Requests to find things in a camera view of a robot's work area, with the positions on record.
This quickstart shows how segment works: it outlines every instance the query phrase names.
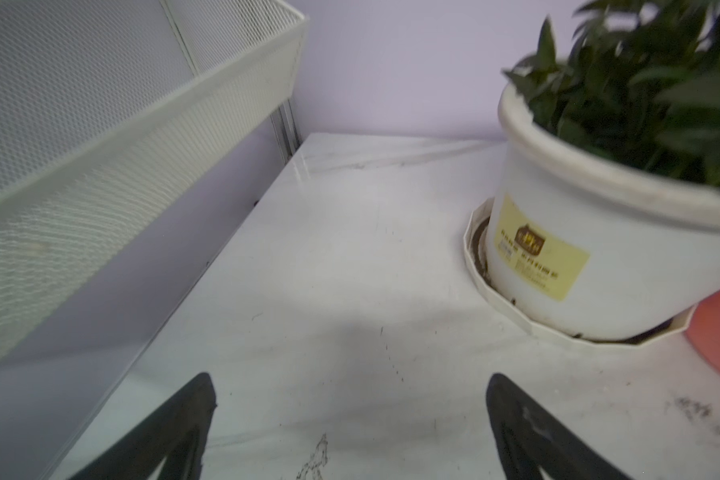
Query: table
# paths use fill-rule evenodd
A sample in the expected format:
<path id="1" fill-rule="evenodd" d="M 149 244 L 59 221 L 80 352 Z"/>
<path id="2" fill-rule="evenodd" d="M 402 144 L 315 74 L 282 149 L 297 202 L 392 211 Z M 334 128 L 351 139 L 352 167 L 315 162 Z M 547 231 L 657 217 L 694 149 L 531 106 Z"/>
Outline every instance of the table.
<path id="1" fill-rule="evenodd" d="M 461 236 L 503 158 L 476 140 L 310 136 L 53 478 L 201 371 L 218 403 L 208 480 L 504 478 L 494 372 L 634 478 L 720 478 L 720 376 L 683 336 L 568 352 L 478 294 Z"/>

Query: purple wall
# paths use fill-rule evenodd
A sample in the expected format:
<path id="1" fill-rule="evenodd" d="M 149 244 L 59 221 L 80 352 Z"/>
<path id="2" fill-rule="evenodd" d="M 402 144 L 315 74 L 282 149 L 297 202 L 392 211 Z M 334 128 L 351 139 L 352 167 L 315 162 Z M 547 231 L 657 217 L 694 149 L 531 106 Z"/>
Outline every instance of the purple wall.
<path id="1" fill-rule="evenodd" d="M 294 95 L 315 131 L 496 138 L 500 69 L 535 50 L 550 14 L 570 48 L 584 0 L 290 0 L 307 14 Z"/>

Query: white mesh basket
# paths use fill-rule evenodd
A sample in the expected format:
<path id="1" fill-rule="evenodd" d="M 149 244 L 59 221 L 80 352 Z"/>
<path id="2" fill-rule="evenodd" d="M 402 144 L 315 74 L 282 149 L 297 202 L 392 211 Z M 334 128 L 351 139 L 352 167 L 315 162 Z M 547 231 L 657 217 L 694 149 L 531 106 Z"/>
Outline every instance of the white mesh basket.
<path id="1" fill-rule="evenodd" d="M 288 99 L 306 24 L 279 0 L 0 3 L 0 358 Z"/>

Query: potted plant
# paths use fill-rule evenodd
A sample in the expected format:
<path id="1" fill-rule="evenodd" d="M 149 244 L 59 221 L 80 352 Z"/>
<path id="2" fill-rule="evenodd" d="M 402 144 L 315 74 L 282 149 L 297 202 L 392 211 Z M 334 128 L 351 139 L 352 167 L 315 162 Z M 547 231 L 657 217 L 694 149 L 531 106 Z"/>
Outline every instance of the potted plant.
<path id="1" fill-rule="evenodd" d="M 567 60 L 547 19 L 505 72 L 508 158 L 482 247 L 531 319 L 618 341 L 720 289 L 720 2 L 577 13 Z"/>

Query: brown logo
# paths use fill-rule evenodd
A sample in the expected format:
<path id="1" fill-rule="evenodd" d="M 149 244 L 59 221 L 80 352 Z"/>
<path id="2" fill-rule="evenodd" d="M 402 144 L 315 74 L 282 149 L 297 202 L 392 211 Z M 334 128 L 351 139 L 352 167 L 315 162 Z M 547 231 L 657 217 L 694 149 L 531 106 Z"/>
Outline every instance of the brown logo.
<path id="1" fill-rule="evenodd" d="M 541 247 L 544 246 L 544 237 L 531 230 L 528 224 L 518 228 L 514 241 L 533 256 L 540 254 Z"/>

